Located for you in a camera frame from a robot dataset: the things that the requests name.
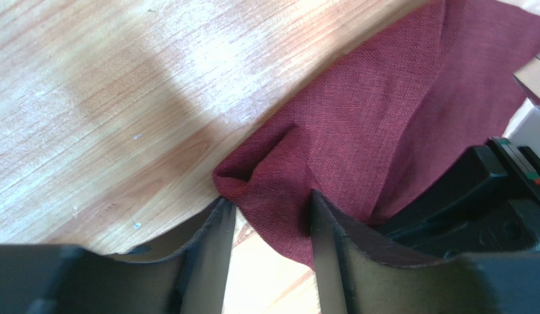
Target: black plastic object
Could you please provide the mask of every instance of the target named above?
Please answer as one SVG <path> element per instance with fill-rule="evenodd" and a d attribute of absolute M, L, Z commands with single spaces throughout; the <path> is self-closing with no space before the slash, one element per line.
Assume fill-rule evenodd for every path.
<path fill-rule="evenodd" d="M 529 148 L 502 138 L 468 148 L 377 230 L 437 257 L 540 251 L 540 160 Z"/>
<path fill-rule="evenodd" d="M 129 254 L 0 245 L 0 314 L 220 314 L 235 212 L 219 198 Z"/>
<path fill-rule="evenodd" d="M 311 195 L 322 314 L 540 313 L 540 253 L 443 259 L 392 241 Z"/>

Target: red cloth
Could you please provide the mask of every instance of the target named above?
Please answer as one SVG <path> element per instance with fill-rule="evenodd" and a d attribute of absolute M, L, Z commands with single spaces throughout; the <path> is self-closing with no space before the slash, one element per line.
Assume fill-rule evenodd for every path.
<path fill-rule="evenodd" d="M 470 145 L 501 135 L 540 52 L 540 17 L 493 0 L 435 1 L 318 76 L 214 171 L 277 252 L 312 266 L 306 205 L 320 189 L 378 224 Z"/>

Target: wood grain surface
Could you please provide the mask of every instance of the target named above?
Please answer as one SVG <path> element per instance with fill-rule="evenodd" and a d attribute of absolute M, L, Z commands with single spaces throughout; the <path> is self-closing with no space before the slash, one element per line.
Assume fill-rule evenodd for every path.
<path fill-rule="evenodd" d="M 423 0 L 0 0 L 0 243 L 123 253 L 322 68 Z M 317 313 L 239 216 L 225 313 Z"/>

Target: table surface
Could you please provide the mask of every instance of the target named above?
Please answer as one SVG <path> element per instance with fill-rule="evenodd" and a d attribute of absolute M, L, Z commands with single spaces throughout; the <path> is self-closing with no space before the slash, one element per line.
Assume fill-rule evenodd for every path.
<path fill-rule="evenodd" d="M 1 0 L 0 243 L 123 253 L 172 228 L 284 101 L 422 2 Z M 225 313 L 319 311 L 314 273 L 241 216 L 232 254 Z"/>

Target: maroon fabric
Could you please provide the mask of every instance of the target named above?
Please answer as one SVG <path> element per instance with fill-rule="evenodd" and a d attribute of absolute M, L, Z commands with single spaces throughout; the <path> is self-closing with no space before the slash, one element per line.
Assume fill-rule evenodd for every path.
<path fill-rule="evenodd" d="M 540 52 L 540 17 L 491 0 L 436 1 L 326 70 L 214 171 L 277 252 L 312 266 L 306 205 L 320 189 L 378 224 L 469 145 L 502 134 Z"/>

